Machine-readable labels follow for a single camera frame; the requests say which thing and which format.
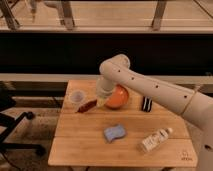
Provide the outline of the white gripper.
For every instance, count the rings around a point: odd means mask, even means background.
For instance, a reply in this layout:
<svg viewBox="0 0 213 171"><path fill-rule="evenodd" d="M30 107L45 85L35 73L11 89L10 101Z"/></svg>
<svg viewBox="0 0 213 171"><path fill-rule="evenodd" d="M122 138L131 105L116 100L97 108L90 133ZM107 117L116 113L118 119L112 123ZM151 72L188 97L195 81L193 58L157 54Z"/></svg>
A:
<svg viewBox="0 0 213 171"><path fill-rule="evenodd" d="M107 98L112 95L115 88L115 83L104 77L99 77L96 82L97 107L102 107L106 104Z"/></svg>

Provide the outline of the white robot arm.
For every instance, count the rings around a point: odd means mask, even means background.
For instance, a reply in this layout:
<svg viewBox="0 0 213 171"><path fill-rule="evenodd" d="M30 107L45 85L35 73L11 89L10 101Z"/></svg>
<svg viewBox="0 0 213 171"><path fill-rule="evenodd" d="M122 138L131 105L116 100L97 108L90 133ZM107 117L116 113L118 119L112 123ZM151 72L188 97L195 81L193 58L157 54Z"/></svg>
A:
<svg viewBox="0 0 213 171"><path fill-rule="evenodd" d="M117 84L152 99L203 131L196 171L213 171L213 98L130 70L130 60L120 54L100 64L97 105L102 106Z"/></svg>

